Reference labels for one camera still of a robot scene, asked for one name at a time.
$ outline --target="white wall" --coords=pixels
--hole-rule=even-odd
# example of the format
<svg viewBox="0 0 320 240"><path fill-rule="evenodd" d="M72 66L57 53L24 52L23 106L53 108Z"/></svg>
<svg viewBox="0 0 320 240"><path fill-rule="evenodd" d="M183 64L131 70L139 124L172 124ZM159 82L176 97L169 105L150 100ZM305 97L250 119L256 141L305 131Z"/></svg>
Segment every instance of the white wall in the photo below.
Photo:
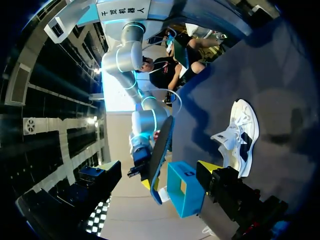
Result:
<svg viewBox="0 0 320 240"><path fill-rule="evenodd" d="M133 167L129 154L130 114L106 116L111 160L121 161L122 178L112 192L101 237L109 240L199 240L206 226L197 216L180 219L171 202L157 205L143 187L140 176L127 176ZM162 166L159 187L167 185L167 163Z"/></svg>

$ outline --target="black mat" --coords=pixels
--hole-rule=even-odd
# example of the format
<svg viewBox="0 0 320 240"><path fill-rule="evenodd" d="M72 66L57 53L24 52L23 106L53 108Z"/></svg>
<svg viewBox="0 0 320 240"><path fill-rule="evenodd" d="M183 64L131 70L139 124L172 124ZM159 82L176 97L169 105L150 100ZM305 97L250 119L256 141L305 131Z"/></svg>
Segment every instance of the black mat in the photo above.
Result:
<svg viewBox="0 0 320 240"><path fill-rule="evenodd" d="M219 145L210 136L224 131L233 102L253 107L260 136L244 183L289 204L295 213L305 201L319 165L319 89L308 54L298 37L278 18L239 42L178 94L183 106L175 118L172 161L196 168L198 160L222 166ZM173 112L179 109L178 101ZM238 225L205 197L201 218L221 240Z"/></svg>

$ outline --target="air vent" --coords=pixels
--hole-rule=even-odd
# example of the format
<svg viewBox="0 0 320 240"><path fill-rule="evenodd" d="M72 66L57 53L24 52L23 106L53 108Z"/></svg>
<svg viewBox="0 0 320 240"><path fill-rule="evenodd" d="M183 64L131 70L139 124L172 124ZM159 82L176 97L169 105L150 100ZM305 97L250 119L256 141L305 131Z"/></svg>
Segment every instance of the air vent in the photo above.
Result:
<svg viewBox="0 0 320 240"><path fill-rule="evenodd" d="M14 68L6 91L6 105L25 105L30 72L31 69L22 63Z"/></svg>

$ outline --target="white robotic arm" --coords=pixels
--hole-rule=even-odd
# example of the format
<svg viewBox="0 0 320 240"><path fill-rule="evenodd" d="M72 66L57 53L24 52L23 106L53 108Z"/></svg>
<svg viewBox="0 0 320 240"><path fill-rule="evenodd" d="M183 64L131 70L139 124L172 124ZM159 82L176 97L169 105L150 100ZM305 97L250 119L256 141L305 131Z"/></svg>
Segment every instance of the white robotic arm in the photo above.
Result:
<svg viewBox="0 0 320 240"><path fill-rule="evenodd" d="M141 68L142 40L145 26L138 22L130 22L122 29L121 43L117 47L104 54L101 68L108 74L113 75L120 82L129 96L137 104L141 104L143 110L132 113L132 133L129 136L130 154L134 167L128 176L141 174L141 181L150 188L147 179L143 176L146 162L150 159L152 147L150 136L160 130L169 112L162 107L150 92L142 92L137 84L132 71Z"/></svg>

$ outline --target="blue box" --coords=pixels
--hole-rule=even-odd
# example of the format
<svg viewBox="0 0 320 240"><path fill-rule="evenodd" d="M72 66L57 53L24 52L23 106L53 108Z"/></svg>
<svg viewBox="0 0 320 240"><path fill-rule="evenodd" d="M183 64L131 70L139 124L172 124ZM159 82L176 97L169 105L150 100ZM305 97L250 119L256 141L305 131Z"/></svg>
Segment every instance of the blue box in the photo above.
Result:
<svg viewBox="0 0 320 240"><path fill-rule="evenodd" d="M169 162L167 193L180 218L198 214L205 198L205 190L196 178L196 170L183 161ZM185 183L185 193L181 183Z"/></svg>

